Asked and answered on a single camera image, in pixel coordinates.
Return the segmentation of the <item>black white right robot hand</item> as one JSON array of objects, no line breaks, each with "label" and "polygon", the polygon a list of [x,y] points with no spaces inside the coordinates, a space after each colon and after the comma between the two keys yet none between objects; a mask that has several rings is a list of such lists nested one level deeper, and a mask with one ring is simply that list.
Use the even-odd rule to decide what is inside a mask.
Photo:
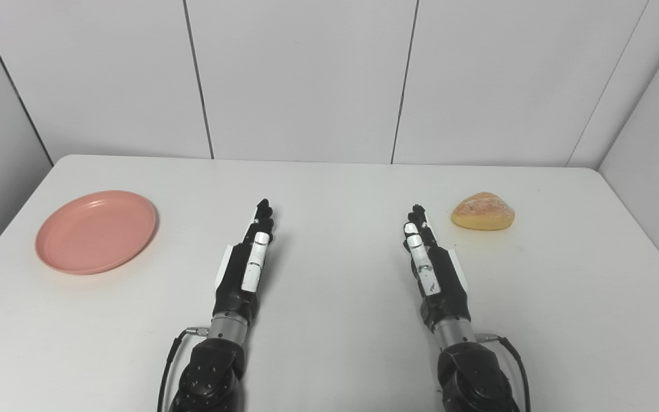
[{"label": "black white right robot hand", "polygon": [[405,250],[410,253],[411,272],[418,282],[424,325],[434,331],[445,320],[471,320],[468,295],[450,256],[437,242],[426,209],[414,204],[403,227]]}]

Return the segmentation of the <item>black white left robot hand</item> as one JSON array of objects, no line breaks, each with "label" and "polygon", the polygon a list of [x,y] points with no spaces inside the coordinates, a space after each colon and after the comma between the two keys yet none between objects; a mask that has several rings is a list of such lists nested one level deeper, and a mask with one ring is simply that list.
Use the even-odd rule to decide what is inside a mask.
[{"label": "black white left robot hand", "polygon": [[238,315],[253,323],[259,310],[258,289],[269,245],[273,240],[273,209],[262,199],[238,244],[228,248],[228,260],[216,289],[213,315]]}]

